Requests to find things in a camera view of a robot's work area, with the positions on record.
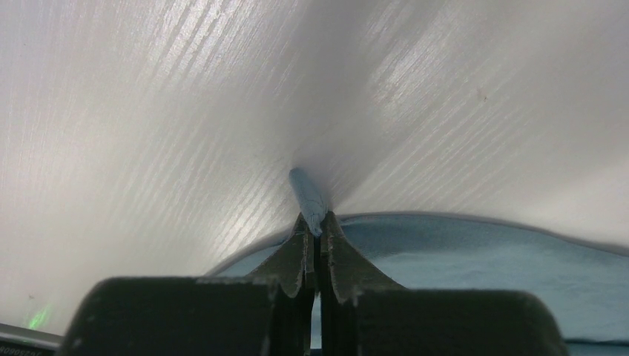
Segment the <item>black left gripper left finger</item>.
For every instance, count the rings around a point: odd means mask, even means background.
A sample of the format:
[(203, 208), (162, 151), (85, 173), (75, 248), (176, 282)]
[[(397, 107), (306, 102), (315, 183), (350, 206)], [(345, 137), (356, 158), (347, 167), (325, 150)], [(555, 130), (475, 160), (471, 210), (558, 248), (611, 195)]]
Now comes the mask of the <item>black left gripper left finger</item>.
[(313, 239), (289, 238), (243, 277), (112, 277), (82, 301), (59, 355), (308, 355)]

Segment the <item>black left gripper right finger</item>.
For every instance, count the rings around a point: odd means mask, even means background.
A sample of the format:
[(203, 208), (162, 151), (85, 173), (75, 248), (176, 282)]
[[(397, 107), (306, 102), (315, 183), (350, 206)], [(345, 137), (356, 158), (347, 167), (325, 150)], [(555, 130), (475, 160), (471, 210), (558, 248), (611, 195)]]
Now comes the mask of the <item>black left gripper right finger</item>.
[(567, 355), (524, 291), (408, 289), (368, 261), (328, 213), (319, 239), (324, 355)]

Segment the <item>blue-grey t-shirt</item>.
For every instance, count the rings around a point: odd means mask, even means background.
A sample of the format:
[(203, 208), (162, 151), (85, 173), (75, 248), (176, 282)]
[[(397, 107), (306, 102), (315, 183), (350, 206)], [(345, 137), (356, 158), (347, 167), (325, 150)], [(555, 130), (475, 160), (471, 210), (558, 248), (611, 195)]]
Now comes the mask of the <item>blue-grey t-shirt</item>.
[[(319, 286), (321, 224), (333, 213), (299, 170), (289, 174), (313, 239), (314, 290)], [(384, 274), (408, 289), (524, 291), (554, 317), (567, 355), (628, 353), (628, 258), (536, 230), (426, 214), (338, 217), (346, 239)], [(242, 252), (213, 271), (245, 276), (289, 238)]]

